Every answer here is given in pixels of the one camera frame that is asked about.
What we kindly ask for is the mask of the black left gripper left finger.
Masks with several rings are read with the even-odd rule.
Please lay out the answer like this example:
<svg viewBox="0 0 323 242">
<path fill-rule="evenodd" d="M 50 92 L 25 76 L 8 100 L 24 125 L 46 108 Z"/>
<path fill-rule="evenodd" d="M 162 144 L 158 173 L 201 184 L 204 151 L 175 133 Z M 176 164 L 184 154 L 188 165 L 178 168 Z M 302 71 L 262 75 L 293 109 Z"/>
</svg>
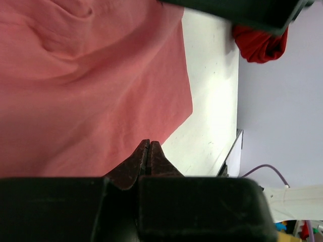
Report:
<svg viewBox="0 0 323 242">
<path fill-rule="evenodd" d="M 137 181 L 149 146 L 101 177 L 1 179 L 1 241 L 139 241 Z"/>
</svg>

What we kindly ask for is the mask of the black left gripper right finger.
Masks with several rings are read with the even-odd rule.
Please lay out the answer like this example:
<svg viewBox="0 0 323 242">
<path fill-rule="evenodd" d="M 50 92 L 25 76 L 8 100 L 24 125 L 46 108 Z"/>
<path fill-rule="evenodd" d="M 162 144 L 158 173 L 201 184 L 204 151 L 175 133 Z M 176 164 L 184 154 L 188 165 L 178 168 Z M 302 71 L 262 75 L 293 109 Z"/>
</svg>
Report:
<svg viewBox="0 0 323 242">
<path fill-rule="evenodd" d="M 185 177 L 150 143 L 138 181 L 142 241 L 277 241 L 266 198 L 247 178 Z"/>
</svg>

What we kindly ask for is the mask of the salmon pink t shirt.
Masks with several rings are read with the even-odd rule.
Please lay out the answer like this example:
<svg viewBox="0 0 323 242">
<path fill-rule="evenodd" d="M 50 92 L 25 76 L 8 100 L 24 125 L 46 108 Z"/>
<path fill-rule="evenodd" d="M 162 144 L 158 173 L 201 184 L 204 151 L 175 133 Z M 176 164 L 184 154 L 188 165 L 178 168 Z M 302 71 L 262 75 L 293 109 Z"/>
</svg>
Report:
<svg viewBox="0 0 323 242">
<path fill-rule="evenodd" d="M 182 7 L 1 1 L 1 177 L 101 176 L 192 113 Z"/>
</svg>

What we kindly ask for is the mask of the red t shirt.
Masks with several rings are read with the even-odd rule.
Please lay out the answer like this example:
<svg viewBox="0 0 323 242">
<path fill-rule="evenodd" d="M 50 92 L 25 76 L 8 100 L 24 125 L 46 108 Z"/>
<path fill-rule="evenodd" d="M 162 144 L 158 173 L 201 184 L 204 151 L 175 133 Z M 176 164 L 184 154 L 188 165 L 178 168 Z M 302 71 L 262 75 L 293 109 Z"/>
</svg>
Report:
<svg viewBox="0 0 323 242">
<path fill-rule="evenodd" d="M 249 63 L 264 64 L 279 59 L 287 46 L 288 30 L 275 36 L 250 27 L 234 25 L 232 37 L 241 56 Z"/>
</svg>

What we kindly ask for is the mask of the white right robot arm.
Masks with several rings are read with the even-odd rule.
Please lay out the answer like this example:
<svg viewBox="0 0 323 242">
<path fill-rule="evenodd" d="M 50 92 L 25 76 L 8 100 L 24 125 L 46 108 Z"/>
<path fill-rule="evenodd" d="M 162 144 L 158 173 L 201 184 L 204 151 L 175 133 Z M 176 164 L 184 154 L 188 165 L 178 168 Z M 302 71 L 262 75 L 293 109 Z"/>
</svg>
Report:
<svg viewBox="0 0 323 242">
<path fill-rule="evenodd" d="M 248 26 L 273 35 L 282 35 L 300 12 L 315 1 L 306 0 L 164 0 L 211 14 L 233 24 Z"/>
</svg>

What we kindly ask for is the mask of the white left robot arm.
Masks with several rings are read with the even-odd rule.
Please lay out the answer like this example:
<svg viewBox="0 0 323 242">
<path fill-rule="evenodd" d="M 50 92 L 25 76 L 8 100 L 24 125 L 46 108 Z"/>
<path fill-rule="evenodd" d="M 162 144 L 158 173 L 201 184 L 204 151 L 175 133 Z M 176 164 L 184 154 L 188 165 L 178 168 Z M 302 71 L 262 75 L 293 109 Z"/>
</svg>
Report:
<svg viewBox="0 0 323 242">
<path fill-rule="evenodd" d="M 149 140 L 102 177 L 1 179 L 1 241 L 277 241 L 275 223 L 321 219 L 321 185 L 185 177 Z"/>
</svg>

